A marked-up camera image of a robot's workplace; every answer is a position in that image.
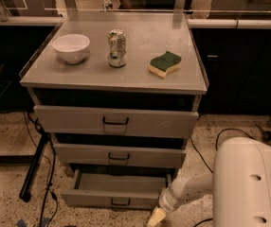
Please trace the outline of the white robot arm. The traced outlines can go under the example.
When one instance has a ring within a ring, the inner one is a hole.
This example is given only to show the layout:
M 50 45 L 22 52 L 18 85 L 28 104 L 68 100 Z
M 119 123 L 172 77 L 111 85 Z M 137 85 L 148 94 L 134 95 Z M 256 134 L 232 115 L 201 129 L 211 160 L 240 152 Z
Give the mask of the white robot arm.
M 244 137 L 224 141 L 211 174 L 178 177 L 162 191 L 147 227 L 208 194 L 214 227 L 271 227 L 271 147 Z

